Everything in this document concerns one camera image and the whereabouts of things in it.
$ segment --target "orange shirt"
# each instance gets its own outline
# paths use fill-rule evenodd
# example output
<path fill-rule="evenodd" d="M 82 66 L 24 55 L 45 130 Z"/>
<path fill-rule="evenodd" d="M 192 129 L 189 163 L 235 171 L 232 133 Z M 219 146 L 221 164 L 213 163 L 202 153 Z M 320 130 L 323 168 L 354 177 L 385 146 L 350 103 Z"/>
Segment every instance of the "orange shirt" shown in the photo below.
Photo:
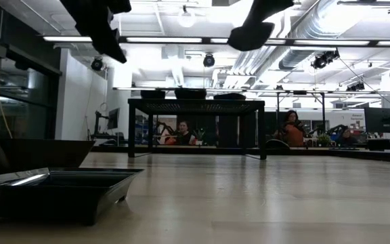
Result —
<path fill-rule="evenodd" d="M 294 125 L 286 125 L 286 143 L 289 146 L 303 146 L 303 132 Z"/>

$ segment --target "desk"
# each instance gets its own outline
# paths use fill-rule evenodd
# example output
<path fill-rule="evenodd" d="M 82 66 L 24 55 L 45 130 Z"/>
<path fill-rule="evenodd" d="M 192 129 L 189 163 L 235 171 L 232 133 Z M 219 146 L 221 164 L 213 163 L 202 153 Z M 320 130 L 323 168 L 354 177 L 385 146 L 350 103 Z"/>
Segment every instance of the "desk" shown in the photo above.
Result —
<path fill-rule="evenodd" d="M 258 110 L 258 139 L 265 137 L 264 101 L 243 100 L 174 100 L 174 99 L 129 99 L 129 157 L 135 156 L 135 111 L 148 115 L 148 149 L 153 149 L 154 115 L 214 115 L 240 118 L 240 133 L 244 132 L 244 118 Z M 259 143 L 260 159 L 266 159 L 265 143 Z M 242 154 L 246 145 L 241 143 Z"/>

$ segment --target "table leg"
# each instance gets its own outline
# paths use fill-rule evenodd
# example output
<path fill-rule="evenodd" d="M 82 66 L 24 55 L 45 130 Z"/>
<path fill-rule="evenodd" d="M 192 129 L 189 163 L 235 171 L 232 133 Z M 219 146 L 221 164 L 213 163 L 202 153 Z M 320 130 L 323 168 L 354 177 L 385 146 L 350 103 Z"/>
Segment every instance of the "table leg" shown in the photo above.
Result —
<path fill-rule="evenodd" d="M 240 145 L 240 148 L 242 149 L 242 155 L 246 155 L 246 137 L 245 137 L 245 131 L 246 131 L 246 116 L 240 115 L 239 116 L 239 126 L 238 126 L 238 143 Z"/>
<path fill-rule="evenodd" d="M 258 109 L 258 148 L 260 150 L 260 159 L 265 160 L 267 154 L 265 151 L 264 106 Z"/>
<path fill-rule="evenodd" d="M 148 115 L 148 150 L 153 150 L 153 115 Z"/>
<path fill-rule="evenodd" d="M 129 105 L 129 157 L 135 157 L 135 109 Z"/>

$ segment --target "wooden floor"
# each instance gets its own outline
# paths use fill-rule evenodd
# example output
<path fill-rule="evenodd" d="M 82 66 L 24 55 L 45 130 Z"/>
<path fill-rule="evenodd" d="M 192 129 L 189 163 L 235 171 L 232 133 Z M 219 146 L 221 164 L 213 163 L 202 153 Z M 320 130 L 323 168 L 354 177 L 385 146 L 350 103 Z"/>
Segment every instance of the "wooden floor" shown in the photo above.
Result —
<path fill-rule="evenodd" d="M 390 243 L 390 163 L 334 157 L 91 153 L 146 169 L 94 227 L 0 222 L 0 243 Z"/>

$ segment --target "person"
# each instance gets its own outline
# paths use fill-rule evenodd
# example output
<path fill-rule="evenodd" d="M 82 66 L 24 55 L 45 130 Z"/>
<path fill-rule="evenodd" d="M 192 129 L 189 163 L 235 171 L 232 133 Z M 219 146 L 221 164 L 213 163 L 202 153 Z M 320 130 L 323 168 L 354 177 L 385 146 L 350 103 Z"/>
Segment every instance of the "person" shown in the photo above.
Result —
<path fill-rule="evenodd" d="M 337 139 L 337 145 L 338 146 L 354 146 L 354 144 L 358 143 L 358 140 L 356 138 L 351 136 L 350 129 L 345 129 L 343 133 L 339 136 Z"/>
<path fill-rule="evenodd" d="M 289 146 L 303 146 L 304 133 L 303 123 L 300 122 L 296 111 L 290 110 L 285 114 L 281 131 L 275 132 L 274 136 L 279 137 Z"/>
<path fill-rule="evenodd" d="M 166 140 L 166 145 L 195 145 L 196 139 L 192 133 L 189 132 L 189 126 L 187 121 L 181 121 L 179 123 L 179 131 L 177 132 L 177 137 L 169 138 Z"/>

